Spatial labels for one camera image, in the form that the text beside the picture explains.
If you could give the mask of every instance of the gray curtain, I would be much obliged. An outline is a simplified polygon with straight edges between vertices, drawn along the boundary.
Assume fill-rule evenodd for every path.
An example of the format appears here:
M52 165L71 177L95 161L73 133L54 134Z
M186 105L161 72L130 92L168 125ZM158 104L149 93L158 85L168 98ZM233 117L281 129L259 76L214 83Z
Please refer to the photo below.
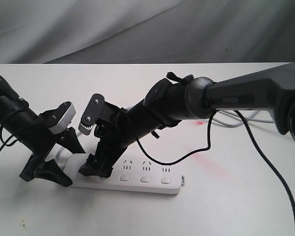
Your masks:
M295 61L295 0L0 0L0 63Z

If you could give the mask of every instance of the white power strip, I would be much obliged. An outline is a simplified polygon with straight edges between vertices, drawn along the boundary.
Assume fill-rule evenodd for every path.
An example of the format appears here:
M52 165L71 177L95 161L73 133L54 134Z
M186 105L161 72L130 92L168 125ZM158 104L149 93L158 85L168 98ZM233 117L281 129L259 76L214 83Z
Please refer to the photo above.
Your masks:
M68 159L63 171L72 179L72 187L178 194L184 185L179 165L161 166L142 158L120 158L109 178L85 177L78 170L88 156L74 154Z

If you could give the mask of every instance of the white tabletop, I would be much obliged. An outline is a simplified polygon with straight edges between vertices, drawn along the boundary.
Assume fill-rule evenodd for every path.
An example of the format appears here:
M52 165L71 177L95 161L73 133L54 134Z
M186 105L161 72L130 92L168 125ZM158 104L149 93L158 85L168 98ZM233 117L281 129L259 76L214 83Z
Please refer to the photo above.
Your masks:
M40 113L73 102L79 119L93 93L118 106L131 106L168 71L221 81L279 63L163 65L0 65L0 74ZM269 118L266 112L258 118ZM295 198L295 142L273 124L251 125L261 149L289 184ZM183 121L142 139L162 161L206 146L206 124ZM94 152L93 136L81 137ZM55 155L55 147L49 158ZM136 144L128 155L143 156ZM18 177L30 151L20 143L0 154L0 235L252 236L293 235L288 196L258 155L245 128L212 127L212 149L181 163L186 185L176 196L64 188L46 180Z

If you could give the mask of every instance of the power strip switch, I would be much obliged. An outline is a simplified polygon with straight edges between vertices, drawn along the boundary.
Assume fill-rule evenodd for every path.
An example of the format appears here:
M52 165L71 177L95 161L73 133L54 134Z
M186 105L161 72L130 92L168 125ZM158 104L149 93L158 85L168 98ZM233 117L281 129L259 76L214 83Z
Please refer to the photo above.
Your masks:
M143 158L120 158L109 178L86 177L78 170L87 157L74 154L68 159L63 171L72 179L71 187L175 195L185 183L179 165L161 166Z

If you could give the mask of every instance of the robotic arm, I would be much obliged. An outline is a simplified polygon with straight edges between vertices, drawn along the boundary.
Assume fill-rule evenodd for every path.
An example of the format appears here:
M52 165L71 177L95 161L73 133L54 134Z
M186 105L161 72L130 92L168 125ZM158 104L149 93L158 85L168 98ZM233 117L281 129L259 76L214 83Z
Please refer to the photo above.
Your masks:
M183 79L169 72L146 97L126 110L94 94L81 117L79 130L100 138L95 155L90 154L79 172L85 176L109 177L113 165L127 147L156 129L174 127L184 119L206 119L218 110L267 110L281 134L295 139L295 63L215 83L209 78ZM28 103L0 76L0 125L27 146L32 156L20 177L48 179L63 186L72 181L54 160L45 158L58 143L72 153L85 153L74 129L67 128L75 114L71 102L36 115Z

